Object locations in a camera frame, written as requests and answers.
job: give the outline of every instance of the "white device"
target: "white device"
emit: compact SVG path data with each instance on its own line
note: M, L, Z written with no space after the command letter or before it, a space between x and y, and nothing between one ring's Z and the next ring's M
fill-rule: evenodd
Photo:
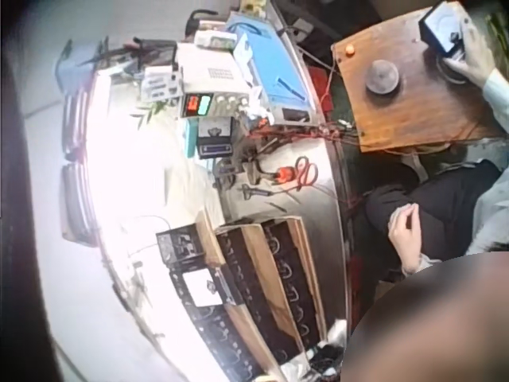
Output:
M181 117L234 117L249 104L249 85L230 52L178 44Z

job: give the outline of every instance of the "gray wall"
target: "gray wall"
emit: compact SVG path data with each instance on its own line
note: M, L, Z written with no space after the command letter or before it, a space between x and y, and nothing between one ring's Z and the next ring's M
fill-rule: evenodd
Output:
M61 98L52 72L67 39L97 41L109 35L112 45L133 36L179 39L192 10L226 13L232 3L236 1L41 2L29 10L6 45L22 112ZM52 335L90 381L176 380L113 294L99 250L60 236L61 116L59 105L25 120L37 258ZM65 380L78 380L70 368L62 370Z

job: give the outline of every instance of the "red digital display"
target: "red digital display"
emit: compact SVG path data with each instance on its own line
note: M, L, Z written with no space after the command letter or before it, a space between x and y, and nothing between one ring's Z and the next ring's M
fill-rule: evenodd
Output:
M198 110L198 97L196 95L192 95L191 97L189 97L187 109L188 111Z

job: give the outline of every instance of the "control panel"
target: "control panel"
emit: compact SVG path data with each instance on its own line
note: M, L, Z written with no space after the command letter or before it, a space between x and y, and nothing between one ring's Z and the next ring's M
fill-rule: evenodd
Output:
M247 95L239 93L186 94L181 116L232 117L239 112L239 107L247 104Z

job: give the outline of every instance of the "blue device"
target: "blue device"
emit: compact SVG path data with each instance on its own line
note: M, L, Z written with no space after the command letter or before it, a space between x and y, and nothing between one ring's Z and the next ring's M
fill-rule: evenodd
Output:
M226 30L237 35L235 49L252 51L247 67L253 76L253 85L262 86L262 105L272 113L275 124L310 124L313 108L309 94L272 24L231 13Z

